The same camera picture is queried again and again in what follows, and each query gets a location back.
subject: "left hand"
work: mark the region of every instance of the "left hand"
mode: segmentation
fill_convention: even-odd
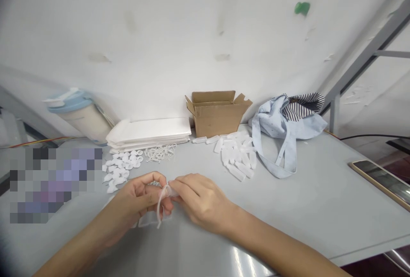
[[[149,185],[157,181],[162,187],[167,183],[157,171],[131,179],[88,225],[91,233],[98,235],[103,247],[117,243],[120,238],[148,211],[156,211],[160,186]],[[163,213],[170,215],[174,206],[169,197],[161,201]]]

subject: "orange wire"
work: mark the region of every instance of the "orange wire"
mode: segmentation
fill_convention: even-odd
[[[336,137],[337,139],[339,139],[339,140],[340,140],[340,138],[339,138],[339,137],[337,137],[335,134],[333,134],[333,133],[329,132],[328,130],[325,130],[325,132],[326,132],[326,133],[328,133],[328,134],[331,134],[333,137]]]
[[[75,138],[75,137],[58,137],[58,138],[53,138],[53,139],[36,140],[36,141],[25,142],[25,143],[22,143],[22,144],[16,144],[16,145],[11,146],[9,148],[21,147],[21,146],[25,146],[25,145],[29,145],[29,144],[36,144],[36,143],[40,143],[40,142],[53,141],[53,140],[58,140],[58,139],[72,139],[72,138]]]

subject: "electrical cable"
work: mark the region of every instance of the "electrical cable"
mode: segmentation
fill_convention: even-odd
[[[406,136],[385,135],[385,134],[363,134],[363,135],[354,135],[354,136],[349,136],[349,137],[345,137],[345,138],[340,138],[340,140],[346,140],[346,139],[351,139],[351,138],[356,138],[356,137],[368,137],[368,136],[401,138],[401,139],[409,139],[409,140],[410,140],[410,137],[406,137]]]
[[[16,144],[14,146],[10,146],[9,148],[21,147],[25,145],[36,144],[36,143],[47,142],[47,141],[54,141],[54,140],[59,140],[59,139],[73,139],[73,138],[75,137],[58,137],[58,138],[53,138],[53,139],[36,140],[36,141],[31,141],[31,142],[25,142],[22,144]]]

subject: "bag strap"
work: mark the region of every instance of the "bag strap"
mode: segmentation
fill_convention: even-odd
[[[297,168],[296,137],[292,134],[288,121],[281,115],[286,126],[286,137],[279,151],[278,157],[276,158],[276,162],[273,163],[272,161],[267,159],[264,156],[264,152],[262,150],[261,126],[259,123],[259,113],[261,111],[264,112],[263,106],[259,107],[258,112],[255,113],[255,116],[252,118],[253,145],[256,148],[256,151],[258,152],[258,155],[261,158],[262,162],[271,174],[279,179],[290,177],[292,174],[296,173]],[[285,156],[284,168],[280,166],[283,156]]]

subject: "table surface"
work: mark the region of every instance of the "table surface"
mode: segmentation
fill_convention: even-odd
[[[240,129],[250,131],[247,126]],[[265,155],[274,159],[281,141],[263,135],[262,142]],[[62,147],[94,145],[73,140]],[[160,164],[143,161],[130,177],[154,170],[168,180],[201,173],[215,181],[231,201],[339,266],[410,244],[410,214],[351,170],[348,162],[364,157],[329,134],[298,141],[298,171],[282,180],[258,160],[255,176],[239,182],[223,167],[213,148],[214,144],[179,144],[174,160]],[[111,159],[108,150],[103,149],[103,158]],[[20,276],[33,274],[94,218],[111,196],[105,189],[70,200],[47,224],[10,224],[9,192],[0,197],[3,251]],[[241,247],[192,224],[179,207],[159,230],[155,226],[131,229],[87,274],[272,275],[276,275],[274,271]]]

